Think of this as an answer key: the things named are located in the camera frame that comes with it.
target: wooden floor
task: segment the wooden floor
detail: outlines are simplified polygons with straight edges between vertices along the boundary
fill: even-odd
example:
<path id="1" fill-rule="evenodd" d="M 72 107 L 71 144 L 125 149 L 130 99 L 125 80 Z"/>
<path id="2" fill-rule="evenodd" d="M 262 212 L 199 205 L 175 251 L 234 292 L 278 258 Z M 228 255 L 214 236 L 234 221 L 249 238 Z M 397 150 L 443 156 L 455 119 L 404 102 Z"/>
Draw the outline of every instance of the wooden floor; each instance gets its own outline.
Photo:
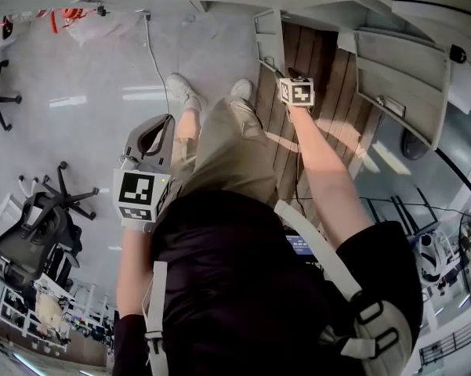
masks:
<path id="1" fill-rule="evenodd" d="M 312 117 L 348 166 L 371 113 L 371 104 L 355 93 L 355 55 L 336 48 L 335 32 L 315 31 L 291 23 L 283 23 L 282 27 L 286 68 L 292 67 L 313 78 L 316 103 Z M 268 154 L 274 162 L 281 199 L 299 208 L 295 200 L 298 191 L 306 217 L 319 226 L 313 202 L 307 199 L 310 190 L 298 155 L 295 129 L 277 98 L 273 73 L 263 66 L 255 108 L 269 138 Z"/>

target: white sneaker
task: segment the white sneaker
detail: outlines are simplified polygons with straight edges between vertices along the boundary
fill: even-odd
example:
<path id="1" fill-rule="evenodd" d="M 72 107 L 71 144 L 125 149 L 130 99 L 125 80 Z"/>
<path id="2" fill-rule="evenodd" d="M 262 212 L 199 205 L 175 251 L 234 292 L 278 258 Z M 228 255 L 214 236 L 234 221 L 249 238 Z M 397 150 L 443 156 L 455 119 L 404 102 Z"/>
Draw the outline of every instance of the white sneaker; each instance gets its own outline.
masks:
<path id="1" fill-rule="evenodd" d="M 176 97 L 182 104 L 185 104 L 187 101 L 190 104 L 198 101 L 199 105 L 196 107 L 193 104 L 193 108 L 201 111 L 202 108 L 207 107 L 207 101 L 202 96 L 198 95 L 190 86 L 188 81 L 179 74 L 171 74 L 168 76 L 167 81 L 165 82 L 167 88 L 171 93 Z"/>
<path id="2" fill-rule="evenodd" d="M 248 79 L 239 79 L 232 91 L 230 92 L 232 96 L 241 97 L 244 100 L 250 100 L 252 94 L 252 83 Z"/>

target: white cabinet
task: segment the white cabinet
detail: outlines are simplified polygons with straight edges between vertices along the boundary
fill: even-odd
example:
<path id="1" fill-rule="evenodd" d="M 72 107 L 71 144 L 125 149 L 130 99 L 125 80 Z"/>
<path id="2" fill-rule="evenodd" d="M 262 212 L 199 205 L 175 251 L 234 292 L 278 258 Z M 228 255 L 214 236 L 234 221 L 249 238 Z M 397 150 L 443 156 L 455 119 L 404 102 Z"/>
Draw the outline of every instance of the white cabinet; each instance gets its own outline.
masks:
<path id="1" fill-rule="evenodd" d="M 446 53 L 366 31 L 356 32 L 356 45 L 358 93 L 436 149 L 450 80 Z"/>

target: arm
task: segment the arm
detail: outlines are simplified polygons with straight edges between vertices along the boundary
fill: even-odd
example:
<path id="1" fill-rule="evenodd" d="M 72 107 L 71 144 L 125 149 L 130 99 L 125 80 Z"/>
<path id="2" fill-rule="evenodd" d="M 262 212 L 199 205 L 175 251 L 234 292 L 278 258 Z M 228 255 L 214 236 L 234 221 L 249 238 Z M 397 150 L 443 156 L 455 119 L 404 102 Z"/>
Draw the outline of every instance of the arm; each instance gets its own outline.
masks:
<path id="1" fill-rule="evenodd" d="M 121 318 L 143 314 L 141 304 L 152 275 L 151 234 L 125 228 L 117 285 L 117 307 Z"/>
<path id="2" fill-rule="evenodd" d="M 289 107 L 313 202 L 329 242 L 338 248 L 372 225 L 350 174 L 304 107 Z"/>

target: black shirt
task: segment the black shirt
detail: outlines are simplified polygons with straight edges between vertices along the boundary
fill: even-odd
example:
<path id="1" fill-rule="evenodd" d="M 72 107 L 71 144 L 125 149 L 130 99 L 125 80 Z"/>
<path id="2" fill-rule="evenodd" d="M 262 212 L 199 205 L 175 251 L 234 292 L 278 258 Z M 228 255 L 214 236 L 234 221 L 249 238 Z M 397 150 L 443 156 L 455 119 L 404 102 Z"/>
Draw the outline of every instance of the black shirt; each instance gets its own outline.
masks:
<path id="1" fill-rule="evenodd" d="M 169 206 L 150 260 L 168 263 L 164 347 L 169 374 L 364 374 L 358 360 L 318 345 L 324 327 L 352 333 L 335 285 L 288 243 L 268 206 L 226 191 Z M 415 262 L 398 222 L 372 226 L 337 250 L 363 290 L 406 317 L 413 346 L 422 321 Z M 114 375 L 149 374 L 142 316 L 115 326 Z"/>

